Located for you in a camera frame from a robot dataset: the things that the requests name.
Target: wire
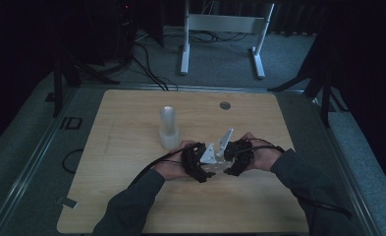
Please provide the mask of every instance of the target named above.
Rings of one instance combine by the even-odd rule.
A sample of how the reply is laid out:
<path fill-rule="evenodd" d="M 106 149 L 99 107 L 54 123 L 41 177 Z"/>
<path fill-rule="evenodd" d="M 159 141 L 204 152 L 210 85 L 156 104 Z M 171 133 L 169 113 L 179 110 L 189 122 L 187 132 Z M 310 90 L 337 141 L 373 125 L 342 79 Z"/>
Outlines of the wire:
<path fill-rule="evenodd" d="M 63 161 L 62 161 L 62 167 L 64 168 L 65 171 L 71 173 L 71 174 L 75 174 L 76 171 L 75 170 L 71 170 L 69 169 L 67 166 L 66 166 L 66 161 L 67 159 L 74 153 L 76 152 L 79 152 L 79 151 L 83 151 L 83 149 L 75 149 L 75 150 L 72 150 L 70 151 L 64 158 L 63 158 Z"/>
<path fill-rule="evenodd" d="M 324 203 L 321 203 L 321 202 L 317 202 L 317 201 L 314 201 L 314 200 L 311 200 L 311 199 L 307 199 L 307 198 L 298 196 L 296 194 L 294 194 L 294 196 L 300 202 L 302 202 L 304 204 L 308 204 L 308 205 L 312 205 L 312 206 L 315 206 L 315 207 L 320 207 L 320 208 L 323 208 L 323 209 L 328 209 L 328 210 L 333 210 L 333 211 L 339 212 L 339 213 L 345 215 L 348 219 L 352 219 L 352 217 L 353 217 L 353 215 L 348 210 L 346 210 L 346 209 L 344 209 L 342 207 L 324 204 Z"/>
<path fill-rule="evenodd" d="M 172 163 L 179 163 L 179 164 L 181 164 L 181 161 L 176 161 L 176 160 L 161 160 L 161 162 L 172 162 Z"/>
<path fill-rule="evenodd" d="M 141 68 L 143 68 L 143 70 L 146 72 L 147 76 L 150 77 L 157 85 L 159 85 L 162 88 L 162 90 L 168 90 L 166 85 L 165 85 L 165 88 L 162 87 L 162 85 L 161 85 L 161 84 L 165 84 L 165 83 L 163 83 L 161 80 L 159 80 L 159 79 L 153 77 L 152 75 L 150 75 L 148 70 L 139 62 L 139 60 L 135 56 L 133 56 L 133 59 L 135 60 L 135 62 L 138 63 L 138 65 L 140 65 Z"/>

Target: dark background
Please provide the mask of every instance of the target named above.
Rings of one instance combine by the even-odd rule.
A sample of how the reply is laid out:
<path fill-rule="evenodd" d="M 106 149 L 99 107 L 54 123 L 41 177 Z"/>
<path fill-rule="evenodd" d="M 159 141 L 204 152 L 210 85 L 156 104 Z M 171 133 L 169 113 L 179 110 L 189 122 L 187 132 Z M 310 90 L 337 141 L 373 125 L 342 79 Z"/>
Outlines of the dark background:
<path fill-rule="evenodd" d="M 163 1 L 159 6 L 158 1 L 146 1 L 140 6 L 147 16 L 132 13 L 162 43 L 159 27 L 182 23 L 179 2 Z M 115 54 L 111 49 L 116 48 L 113 26 L 119 22 L 114 17 L 100 18 L 113 11 L 112 3 L 0 1 L 0 135 L 35 86 L 52 72 L 63 48 L 97 64 Z M 318 58 L 335 54 L 333 85 L 340 89 L 386 174 L 386 1 L 340 4 L 330 9 L 304 65 L 314 66 Z M 118 54 L 128 52 L 124 47 L 121 50 Z"/>

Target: metal frame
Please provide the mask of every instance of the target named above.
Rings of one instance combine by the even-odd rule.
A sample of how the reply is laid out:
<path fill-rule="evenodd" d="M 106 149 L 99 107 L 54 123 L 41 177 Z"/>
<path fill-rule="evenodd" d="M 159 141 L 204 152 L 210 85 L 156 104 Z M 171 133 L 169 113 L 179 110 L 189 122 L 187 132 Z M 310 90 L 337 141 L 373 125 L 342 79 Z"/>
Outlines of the metal frame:
<path fill-rule="evenodd" d="M 267 4 L 268 8 L 264 14 L 264 18 L 250 17 L 232 17 L 232 16 L 214 16 L 214 15 L 198 15 L 190 14 L 190 0 L 186 0 L 185 19 L 184 19 L 184 48 L 181 62 L 181 74 L 186 75 L 189 72 L 190 63 L 190 30 L 209 30 L 209 31 L 232 31 L 255 33 L 259 35 L 256 47 L 251 49 L 254 66 L 256 68 L 257 77 L 265 78 L 262 60 L 260 58 L 260 50 L 263 40 L 269 26 L 270 18 L 274 8 L 273 3 Z"/>

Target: hand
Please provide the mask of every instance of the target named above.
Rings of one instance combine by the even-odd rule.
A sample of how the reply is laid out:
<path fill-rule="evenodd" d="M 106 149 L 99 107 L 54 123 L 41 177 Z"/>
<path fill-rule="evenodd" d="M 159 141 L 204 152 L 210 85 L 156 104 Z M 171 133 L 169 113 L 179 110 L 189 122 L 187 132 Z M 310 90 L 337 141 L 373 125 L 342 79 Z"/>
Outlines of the hand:
<path fill-rule="evenodd" d="M 245 133 L 245 135 L 241 137 L 241 140 L 250 141 L 253 147 L 271 146 L 270 143 L 255 138 L 251 132 Z M 251 161 L 250 165 L 248 166 L 247 170 L 261 169 L 261 170 L 270 171 L 272 165 L 276 162 L 276 160 L 279 157 L 281 157 L 281 155 L 282 155 L 281 151 L 273 148 L 256 149 L 253 151 L 254 158 Z"/>
<path fill-rule="evenodd" d="M 177 149 L 170 150 L 171 152 L 175 152 L 178 149 L 184 148 L 187 145 L 196 144 L 194 141 L 182 141 Z M 183 166 L 181 165 L 181 152 L 178 152 L 166 159 L 167 161 L 161 161 L 157 163 L 153 169 L 158 171 L 165 180 L 174 180 L 179 178 L 188 178 L 189 174 L 184 171 Z"/>

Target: black cable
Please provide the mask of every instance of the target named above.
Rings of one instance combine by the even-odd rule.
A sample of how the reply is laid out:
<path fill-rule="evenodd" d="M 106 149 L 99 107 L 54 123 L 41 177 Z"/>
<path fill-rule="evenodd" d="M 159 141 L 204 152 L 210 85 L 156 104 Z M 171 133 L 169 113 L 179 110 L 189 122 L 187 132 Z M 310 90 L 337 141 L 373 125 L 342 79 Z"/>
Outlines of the black cable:
<path fill-rule="evenodd" d="M 148 76 L 150 79 L 152 79 L 158 86 L 160 86 L 162 90 L 167 90 L 167 89 L 165 89 L 164 87 L 162 87 L 162 85 L 160 84 L 159 80 L 156 80 L 156 78 L 150 76 L 150 75 L 147 73 L 146 68 L 139 62 L 139 60 L 138 60 L 136 57 L 133 57 L 133 59 L 135 60 L 136 63 L 138 63 L 138 65 L 140 65 L 141 68 L 143 68 L 143 70 L 146 72 L 147 76 Z"/>
<path fill-rule="evenodd" d="M 147 49 L 139 44 L 139 43 L 135 43 L 136 46 L 140 47 L 143 49 L 144 53 L 146 54 L 146 69 L 143 67 L 143 69 L 146 71 L 146 73 L 154 80 L 154 81 L 158 81 L 159 83 L 161 83 L 164 87 L 165 87 L 165 90 L 168 90 L 168 87 L 167 85 L 161 81 L 157 76 L 155 76 L 155 74 L 152 73 L 152 70 L 150 69 L 150 63 L 149 63 L 149 53 L 147 52 Z"/>
<path fill-rule="evenodd" d="M 239 154 L 239 153 L 242 153 L 242 152 L 246 152 L 248 150 L 256 150 L 256 149 L 263 149 L 263 148 L 276 149 L 276 150 L 279 150 L 282 153 L 284 153 L 284 150 L 281 147 L 275 147 L 275 146 L 256 146 L 256 147 L 251 147 L 251 148 L 246 148 L 246 149 L 238 150 L 235 153 L 232 153 L 231 155 L 234 156 L 236 154 Z"/>
<path fill-rule="evenodd" d="M 342 207 L 324 204 L 324 203 L 321 203 L 321 202 L 317 202 L 317 201 L 314 201 L 314 200 L 310 200 L 310 199 L 298 196 L 296 194 L 294 194 L 294 196 L 301 203 L 312 205 L 312 206 L 315 206 L 315 207 L 320 207 L 320 208 L 323 208 L 323 209 L 328 209 L 328 210 L 333 210 L 333 211 L 339 212 L 339 213 L 345 215 L 348 219 L 352 219 L 352 217 L 353 217 L 353 215 L 348 210 L 346 210 L 346 209 L 344 209 Z"/>
<path fill-rule="evenodd" d="M 68 159 L 68 157 L 70 157 L 72 154 L 76 153 L 76 152 L 79 152 L 79 151 L 83 151 L 83 149 L 75 149 L 75 150 L 72 150 L 70 151 L 64 158 L 63 158 L 63 161 L 62 161 L 62 167 L 64 168 L 65 171 L 71 173 L 71 174 L 75 174 L 76 171 L 75 170 L 71 170 L 69 169 L 67 166 L 66 166 L 66 161 Z"/>
<path fill-rule="evenodd" d="M 163 156 L 161 156 L 161 157 L 155 159 L 154 161 L 150 162 L 148 165 L 146 165 L 146 166 L 142 169 L 142 171 L 141 171 L 141 172 L 138 174 L 138 176 L 132 181 L 132 183 L 129 185 L 129 187 L 131 187 L 132 185 L 134 185 L 134 184 L 140 179 L 140 177 L 142 177 L 142 176 L 143 176 L 150 168 L 152 168 L 152 166 L 154 166 L 156 163 L 158 163 L 158 162 L 160 162 L 160 161 L 163 161 L 163 160 L 165 160 L 166 158 L 171 157 L 171 156 L 173 156 L 174 154 L 176 154 L 176 153 L 178 153 L 178 152 L 180 152 L 180 151 L 183 151 L 183 150 L 188 149 L 188 148 L 197 148 L 197 147 L 199 147 L 200 145 L 202 145 L 202 144 L 201 144 L 201 143 L 196 143 L 196 144 L 193 144 L 193 145 L 191 145 L 191 146 L 186 146 L 186 147 L 180 148 L 180 149 L 178 149 L 178 150 L 175 150 L 175 151 L 173 151 L 173 152 L 169 152 L 169 153 L 167 153 L 167 154 L 165 154 L 165 155 L 163 155 Z"/>

